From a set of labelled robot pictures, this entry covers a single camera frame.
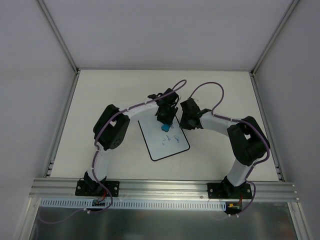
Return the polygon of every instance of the white panel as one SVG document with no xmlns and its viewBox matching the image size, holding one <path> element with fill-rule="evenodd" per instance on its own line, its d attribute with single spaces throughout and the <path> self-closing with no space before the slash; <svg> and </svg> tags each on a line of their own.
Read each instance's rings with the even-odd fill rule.
<svg viewBox="0 0 320 240">
<path fill-rule="evenodd" d="M 78 67 L 251 70 L 291 0 L 46 0 Z"/>
<path fill-rule="evenodd" d="M 222 115 L 253 116 L 263 126 L 255 93 L 247 72 L 82 70 L 70 106 L 51 177 L 82 178 L 95 153 L 93 127 L 107 105 L 131 106 L 150 94 L 172 88 L 181 79 L 188 83 L 179 90 L 182 100 L 201 83 L 217 81 L 225 96 L 217 109 Z M 215 85 L 200 88 L 193 96 L 201 109 L 210 108 L 221 97 Z M 181 107 L 177 112 L 181 118 Z M 230 140 L 211 130 L 185 130 L 188 151 L 160 161 L 150 159 L 139 124 L 131 123 L 122 144 L 110 150 L 107 176 L 111 179 L 222 180 L 235 161 Z M 249 179 L 277 181 L 272 158 L 258 165 Z"/>
<path fill-rule="evenodd" d="M 303 0 L 257 73 L 286 181 L 295 183 L 320 239 L 320 1 Z"/>
<path fill-rule="evenodd" d="M 46 164 L 72 78 L 36 1 L 1 1 L 0 239 L 18 239 L 15 230 Z"/>
</svg>

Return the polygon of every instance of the metal rail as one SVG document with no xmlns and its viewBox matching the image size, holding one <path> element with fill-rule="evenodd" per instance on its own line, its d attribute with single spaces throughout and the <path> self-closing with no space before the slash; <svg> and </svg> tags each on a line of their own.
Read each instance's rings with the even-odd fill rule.
<svg viewBox="0 0 320 240">
<path fill-rule="evenodd" d="M 30 197 L 84 198 L 75 196 L 77 178 L 36 178 Z M 208 181 L 121 180 L 119 199 L 208 201 Z M 290 182 L 255 182 L 255 202 L 299 202 L 295 185 Z"/>
<path fill-rule="evenodd" d="M 71 65 L 73 71 L 75 73 L 77 73 L 78 72 L 78 67 L 77 67 L 73 57 L 71 56 L 71 53 L 70 53 L 70 51 L 69 51 L 69 49 L 68 49 L 68 47 L 67 47 L 67 45 L 66 45 L 66 43 L 65 43 L 65 41 L 63 39 L 58 27 L 57 27 L 54 19 L 52 18 L 45 1 L 44 0 L 35 0 L 35 2 L 37 3 L 39 9 L 43 13 L 43 16 L 45 17 L 46 21 L 48 22 L 48 24 L 49 24 L 49 26 L 50 26 L 55 38 L 57 39 L 57 41 L 58 41 L 58 43 L 59 43 L 59 45 L 60 45 L 60 47 L 61 47 L 61 49 L 62 49 L 62 51 L 63 51 L 63 53 L 65 55 L 65 57 L 67 58 L 69 64 Z"/>
<path fill-rule="evenodd" d="M 293 12 L 295 11 L 295 9 L 298 6 L 298 4 L 300 3 L 300 1 L 301 0 L 292 0 L 291 1 L 290 5 L 288 6 L 288 8 L 286 9 L 284 15 L 282 16 L 280 22 L 278 23 L 278 25 L 276 26 L 274 32 L 272 33 L 267 45 L 263 49 L 263 51 L 262 51 L 258 61 L 256 62 L 254 68 L 252 69 L 252 75 L 253 76 L 256 75 L 259 67 L 261 66 L 261 64 L 265 60 L 266 56 L 268 55 L 268 53 L 272 49 L 273 45 L 275 44 L 275 42 L 278 39 L 280 33 L 282 32 L 283 28 L 287 24 L 288 20 L 292 16 Z"/>
</svg>

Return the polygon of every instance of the black mounting bracket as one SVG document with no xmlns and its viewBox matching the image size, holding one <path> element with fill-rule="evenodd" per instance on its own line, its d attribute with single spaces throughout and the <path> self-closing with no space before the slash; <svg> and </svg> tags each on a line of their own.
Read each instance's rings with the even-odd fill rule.
<svg viewBox="0 0 320 240">
<path fill-rule="evenodd" d="M 233 192 L 221 190 L 221 183 L 207 183 L 207 191 L 209 199 L 252 199 L 252 191 L 249 183 L 241 185 Z"/>
<path fill-rule="evenodd" d="M 119 181 L 107 181 L 103 179 L 100 182 L 110 191 L 112 197 L 116 198 L 119 196 Z M 101 197 L 104 195 L 104 192 L 104 189 L 97 182 L 89 178 L 87 172 L 84 174 L 84 178 L 77 182 L 75 188 L 76 196 Z"/>
</svg>

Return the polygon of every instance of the white table surface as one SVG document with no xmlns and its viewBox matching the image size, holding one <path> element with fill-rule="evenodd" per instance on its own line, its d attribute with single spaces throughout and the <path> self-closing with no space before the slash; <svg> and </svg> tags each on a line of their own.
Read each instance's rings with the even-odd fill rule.
<svg viewBox="0 0 320 240">
<path fill-rule="evenodd" d="M 218 114 L 244 118 L 253 116 L 263 128 L 248 72 L 166 71 L 166 70 L 82 70 L 56 154 L 52 178 L 82 178 L 95 153 L 93 127 L 107 105 L 128 107 L 143 102 L 150 94 L 164 92 L 187 79 L 178 91 L 186 100 L 201 83 L 219 82 L 225 90 Z M 218 86 L 210 84 L 195 95 L 201 109 L 212 108 L 221 97 Z M 181 118 L 180 105 L 177 113 Z M 112 179 L 144 180 L 222 180 L 235 156 L 229 138 L 210 130 L 185 130 L 190 149 L 159 160 L 150 159 L 137 122 L 131 123 L 123 143 L 112 151 L 107 176 Z M 278 181 L 272 157 L 258 165 L 248 178 L 252 181 Z"/>
</svg>

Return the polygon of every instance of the small whiteboard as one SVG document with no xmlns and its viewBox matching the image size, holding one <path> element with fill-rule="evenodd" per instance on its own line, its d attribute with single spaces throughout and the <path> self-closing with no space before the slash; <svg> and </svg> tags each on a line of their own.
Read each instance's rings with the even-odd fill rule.
<svg viewBox="0 0 320 240">
<path fill-rule="evenodd" d="M 139 126 L 152 161 L 185 152 L 190 145 L 175 116 L 168 132 L 161 129 L 163 123 L 155 116 L 147 116 L 139 121 Z"/>
</svg>

